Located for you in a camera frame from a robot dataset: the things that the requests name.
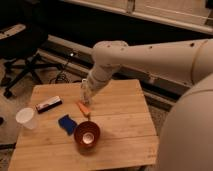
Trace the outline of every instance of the paper cup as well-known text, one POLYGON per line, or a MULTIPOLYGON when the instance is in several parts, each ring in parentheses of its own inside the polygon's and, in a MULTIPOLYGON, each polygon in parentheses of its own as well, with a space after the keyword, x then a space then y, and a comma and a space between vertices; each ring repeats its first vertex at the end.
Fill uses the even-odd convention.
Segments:
POLYGON ((28 129, 34 129, 37 126, 35 112, 32 108, 23 108, 16 114, 16 121, 28 129))

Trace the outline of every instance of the orange bowl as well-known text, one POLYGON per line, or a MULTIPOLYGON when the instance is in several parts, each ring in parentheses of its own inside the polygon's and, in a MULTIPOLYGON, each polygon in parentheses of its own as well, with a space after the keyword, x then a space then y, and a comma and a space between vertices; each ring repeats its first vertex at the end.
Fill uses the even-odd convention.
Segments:
POLYGON ((96 145, 100 137, 100 128, 91 121, 79 124, 74 131, 74 139, 79 147, 91 148, 96 145))

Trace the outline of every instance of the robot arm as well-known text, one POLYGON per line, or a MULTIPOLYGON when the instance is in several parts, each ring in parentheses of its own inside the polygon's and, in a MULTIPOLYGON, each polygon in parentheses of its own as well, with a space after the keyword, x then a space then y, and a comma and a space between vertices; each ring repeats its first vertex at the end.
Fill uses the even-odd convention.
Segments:
POLYGON ((94 67, 82 84, 84 99, 104 87, 123 65, 179 84, 197 83, 164 122, 155 171, 212 171, 212 45, 212 39, 142 46, 100 42, 93 49, 94 67))
POLYGON ((87 91, 83 97, 96 94, 121 66, 192 86, 213 72, 212 45, 213 39, 139 46, 123 41, 99 42, 93 48, 94 66, 84 82, 87 91))

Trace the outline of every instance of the black chair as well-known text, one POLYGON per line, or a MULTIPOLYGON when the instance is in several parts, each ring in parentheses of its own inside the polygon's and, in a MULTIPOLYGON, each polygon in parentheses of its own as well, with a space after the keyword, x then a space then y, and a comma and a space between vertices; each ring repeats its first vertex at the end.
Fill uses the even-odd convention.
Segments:
POLYGON ((25 2, 22 0, 0 2, 0 58, 7 60, 4 63, 5 76, 1 81, 1 86, 6 86, 4 92, 6 98, 12 96, 10 89, 28 73, 31 73, 33 79, 41 84, 42 81, 35 69, 46 67, 61 69, 60 64, 36 64, 38 60, 44 61, 36 52, 37 48, 47 40, 48 34, 29 21, 25 15, 23 3, 25 2), (14 65, 19 60, 23 60, 24 64, 14 65), (13 80, 7 77, 11 69, 21 69, 13 80))

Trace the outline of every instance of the black cable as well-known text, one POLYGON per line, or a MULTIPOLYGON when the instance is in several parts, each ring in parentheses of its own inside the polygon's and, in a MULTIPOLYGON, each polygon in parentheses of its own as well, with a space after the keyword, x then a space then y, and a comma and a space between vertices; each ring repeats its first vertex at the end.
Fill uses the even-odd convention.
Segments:
POLYGON ((54 81, 55 84, 58 84, 58 83, 69 83, 70 80, 67 78, 66 74, 64 73, 65 69, 67 68, 68 64, 70 63, 72 57, 74 56, 75 54, 74 53, 71 53, 69 55, 69 58, 67 60, 67 63, 65 65, 63 65, 63 69, 57 74, 56 77, 52 78, 50 81, 49 81, 49 84, 52 84, 52 82, 54 81))

